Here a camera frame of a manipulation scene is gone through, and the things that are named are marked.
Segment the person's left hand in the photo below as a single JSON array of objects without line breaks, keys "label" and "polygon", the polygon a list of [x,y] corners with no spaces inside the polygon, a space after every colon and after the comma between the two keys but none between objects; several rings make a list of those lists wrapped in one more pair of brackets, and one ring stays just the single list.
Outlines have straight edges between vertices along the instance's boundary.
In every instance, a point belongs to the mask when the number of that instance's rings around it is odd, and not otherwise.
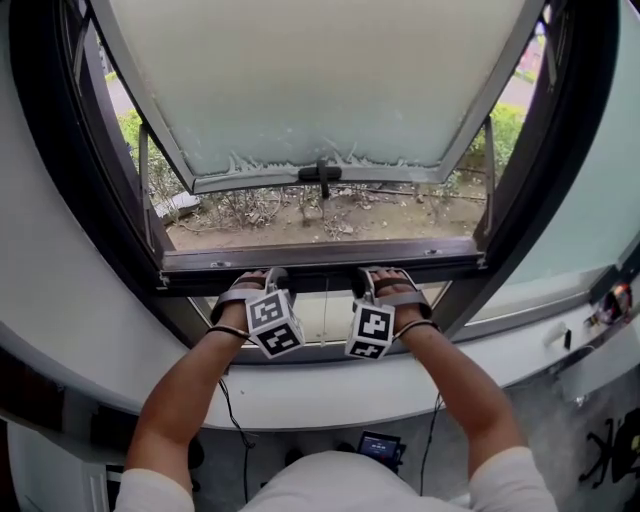
[{"label": "person's left hand", "polygon": [[[260,271],[245,272],[242,277],[264,277],[264,273]],[[239,288],[253,288],[254,290],[261,290],[262,286],[258,283],[240,283],[231,287],[231,289]],[[225,304],[224,311],[218,322],[221,325],[228,325],[229,327],[235,327],[241,331],[247,331],[249,325],[247,324],[247,310],[244,301],[229,302]]]}]

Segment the hand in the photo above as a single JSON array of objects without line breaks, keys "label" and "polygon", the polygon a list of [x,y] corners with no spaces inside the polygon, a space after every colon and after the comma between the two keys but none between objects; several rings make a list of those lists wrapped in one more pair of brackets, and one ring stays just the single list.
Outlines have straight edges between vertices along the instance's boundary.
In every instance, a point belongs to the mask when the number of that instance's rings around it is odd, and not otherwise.
[{"label": "hand", "polygon": [[[393,270],[378,270],[377,272],[372,272],[371,279],[375,283],[376,281],[380,281],[381,279],[387,279],[389,277],[395,277],[400,279],[405,279],[405,276],[399,272],[394,272]],[[388,295],[393,295],[394,293],[407,293],[413,292],[413,286],[410,284],[393,284],[390,286],[385,286],[378,290],[378,297],[386,297]],[[420,312],[420,307],[417,304],[405,304],[404,306],[396,307],[396,319],[394,322],[394,330],[398,332],[405,325],[414,322],[415,320],[422,320],[424,317]]]},{"label": "hand", "polygon": [[[264,273],[257,272],[245,272],[242,277],[264,277]],[[231,287],[232,289],[239,288],[253,288],[254,290],[261,290],[262,286],[258,283],[240,283]],[[218,322],[221,325],[228,325],[229,327],[235,327],[241,331],[247,332],[249,325],[247,324],[247,310],[244,301],[228,302],[224,306],[222,316]]]}]

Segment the white t-shirt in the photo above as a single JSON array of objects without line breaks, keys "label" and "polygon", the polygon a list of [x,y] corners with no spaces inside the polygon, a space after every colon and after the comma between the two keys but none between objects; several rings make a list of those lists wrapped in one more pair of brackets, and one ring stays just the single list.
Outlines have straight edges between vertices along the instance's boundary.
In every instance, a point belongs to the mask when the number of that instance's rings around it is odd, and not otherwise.
[{"label": "white t-shirt", "polygon": [[[557,512],[531,451],[511,448],[492,457],[469,482],[476,512]],[[192,512],[178,483],[153,471],[122,476],[116,512]],[[456,505],[420,497],[368,457],[324,452],[303,457],[278,473],[243,512],[460,512]]]}]

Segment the black window frame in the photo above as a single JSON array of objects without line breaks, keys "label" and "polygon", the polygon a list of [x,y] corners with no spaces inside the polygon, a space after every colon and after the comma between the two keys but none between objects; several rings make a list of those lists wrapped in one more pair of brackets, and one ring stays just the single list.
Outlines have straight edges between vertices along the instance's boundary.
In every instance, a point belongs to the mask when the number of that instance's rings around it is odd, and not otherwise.
[{"label": "black window frame", "polygon": [[[545,60],[493,208],[485,212],[473,239],[176,253],[151,209],[150,247],[139,175],[111,107],[97,44],[91,44],[95,28],[90,7],[80,12],[71,0],[28,6],[12,2],[11,64],[38,150],[69,208],[119,277],[187,346],[208,327],[202,297],[218,295],[242,272],[262,268],[266,261],[285,266],[298,292],[349,289],[355,270],[372,264],[404,268],[421,283],[451,281],[434,319],[453,336],[504,283],[552,219],[606,106],[617,54],[618,3],[552,4],[547,38],[555,56],[555,80]],[[82,37],[85,44],[78,44]],[[492,226],[489,234],[487,223]],[[366,257],[359,250],[363,247]],[[324,261],[318,263],[322,250]],[[559,309],[552,309],[557,314]],[[318,357],[342,359],[337,345],[324,347]],[[394,349],[403,351],[400,346]],[[306,347],[275,363],[317,362],[308,355],[318,350]],[[236,362],[267,361],[249,355]]]}]

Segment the frosted glass pane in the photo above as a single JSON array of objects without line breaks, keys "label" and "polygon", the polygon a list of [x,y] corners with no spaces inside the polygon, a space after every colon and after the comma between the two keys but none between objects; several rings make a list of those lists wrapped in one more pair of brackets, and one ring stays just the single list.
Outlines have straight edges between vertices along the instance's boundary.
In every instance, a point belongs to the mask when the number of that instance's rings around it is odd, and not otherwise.
[{"label": "frosted glass pane", "polygon": [[588,291],[605,269],[562,274],[502,286],[471,320],[485,320],[551,304]]},{"label": "frosted glass pane", "polygon": [[197,175],[437,165],[524,0],[111,0]]},{"label": "frosted glass pane", "polygon": [[621,1],[614,81],[585,163],[555,217],[509,279],[615,264],[640,231],[640,18]]}]

